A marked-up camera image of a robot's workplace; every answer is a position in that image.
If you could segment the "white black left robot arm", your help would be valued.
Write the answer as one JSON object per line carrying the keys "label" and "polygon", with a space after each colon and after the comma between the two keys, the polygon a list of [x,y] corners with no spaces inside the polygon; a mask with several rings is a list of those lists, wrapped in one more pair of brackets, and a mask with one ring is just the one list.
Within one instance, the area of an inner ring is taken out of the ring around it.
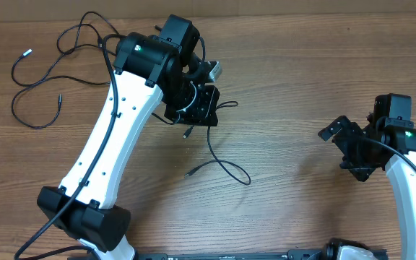
{"label": "white black left robot arm", "polygon": [[202,41],[192,22],[170,15],[158,35],[119,38],[108,62],[110,89],[76,164],[58,186],[45,186],[38,206],[92,259],[133,259],[126,239],[130,212],[116,205],[121,177],[144,125],[166,105],[172,124],[216,126],[221,74],[216,61],[197,58]]}

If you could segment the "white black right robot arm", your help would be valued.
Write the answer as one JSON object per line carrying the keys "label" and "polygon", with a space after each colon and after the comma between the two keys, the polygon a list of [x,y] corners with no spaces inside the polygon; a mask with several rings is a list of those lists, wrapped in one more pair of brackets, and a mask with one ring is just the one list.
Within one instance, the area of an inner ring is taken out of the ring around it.
{"label": "white black right robot arm", "polygon": [[339,148],[340,168],[358,181],[367,181],[378,168],[385,172],[394,192],[403,259],[416,259],[416,128],[411,108],[407,95],[379,95],[366,127],[339,116],[318,133]]}

